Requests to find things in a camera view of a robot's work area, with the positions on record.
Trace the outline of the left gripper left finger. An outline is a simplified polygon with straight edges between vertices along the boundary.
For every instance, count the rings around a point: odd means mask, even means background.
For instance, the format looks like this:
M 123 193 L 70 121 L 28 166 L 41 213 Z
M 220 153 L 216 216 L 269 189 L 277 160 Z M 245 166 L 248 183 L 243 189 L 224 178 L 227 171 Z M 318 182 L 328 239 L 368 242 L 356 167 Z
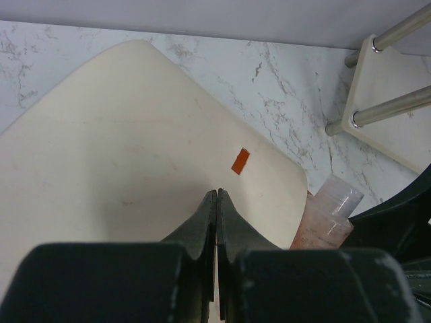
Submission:
M 2 322 L 207 322 L 216 194 L 160 242 L 55 243 L 31 250 Z

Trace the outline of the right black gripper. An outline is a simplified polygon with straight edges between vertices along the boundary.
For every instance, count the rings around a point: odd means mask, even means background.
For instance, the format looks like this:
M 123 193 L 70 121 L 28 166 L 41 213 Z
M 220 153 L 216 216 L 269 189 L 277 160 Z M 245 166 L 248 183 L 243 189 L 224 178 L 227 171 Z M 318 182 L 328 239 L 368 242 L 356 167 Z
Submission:
M 348 248 L 378 248 L 402 266 L 425 322 L 430 321 L 430 168 L 389 200 L 351 218 Z

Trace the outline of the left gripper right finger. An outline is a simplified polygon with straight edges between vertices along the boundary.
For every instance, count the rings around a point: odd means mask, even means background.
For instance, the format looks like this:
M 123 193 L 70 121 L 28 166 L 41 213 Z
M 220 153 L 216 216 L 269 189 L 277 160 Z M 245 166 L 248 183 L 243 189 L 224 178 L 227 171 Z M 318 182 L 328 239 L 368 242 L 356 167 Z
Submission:
M 372 248 L 282 250 L 217 196 L 220 318 L 225 322 L 421 322 L 401 265 Z

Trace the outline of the clear frosted bottle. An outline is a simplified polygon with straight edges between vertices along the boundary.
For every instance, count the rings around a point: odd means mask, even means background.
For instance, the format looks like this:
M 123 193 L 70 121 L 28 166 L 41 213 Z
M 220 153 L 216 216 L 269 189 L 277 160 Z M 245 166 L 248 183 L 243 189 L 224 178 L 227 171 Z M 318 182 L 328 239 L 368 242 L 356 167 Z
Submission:
M 352 233 L 349 216 L 364 194 L 331 175 L 318 192 L 308 195 L 291 249 L 337 249 Z

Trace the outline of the cream drawer organizer shell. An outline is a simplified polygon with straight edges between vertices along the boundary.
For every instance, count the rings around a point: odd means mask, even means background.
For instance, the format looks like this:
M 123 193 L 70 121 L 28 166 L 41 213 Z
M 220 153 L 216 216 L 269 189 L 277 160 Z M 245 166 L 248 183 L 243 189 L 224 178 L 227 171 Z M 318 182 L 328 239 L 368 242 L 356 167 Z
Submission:
M 270 242 L 291 244 L 304 170 L 149 42 L 124 42 L 1 134 L 1 247 L 158 240 L 218 188 Z

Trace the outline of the cream two-tier shelf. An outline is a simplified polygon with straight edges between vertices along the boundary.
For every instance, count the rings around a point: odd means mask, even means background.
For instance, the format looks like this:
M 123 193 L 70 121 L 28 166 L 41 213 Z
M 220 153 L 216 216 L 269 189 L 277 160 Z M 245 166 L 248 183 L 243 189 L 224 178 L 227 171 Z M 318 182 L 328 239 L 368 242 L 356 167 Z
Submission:
M 345 58 L 355 69 L 345 110 L 325 127 L 328 136 L 346 132 L 417 174 L 430 164 L 430 70 L 393 44 L 428 23 L 426 5 Z

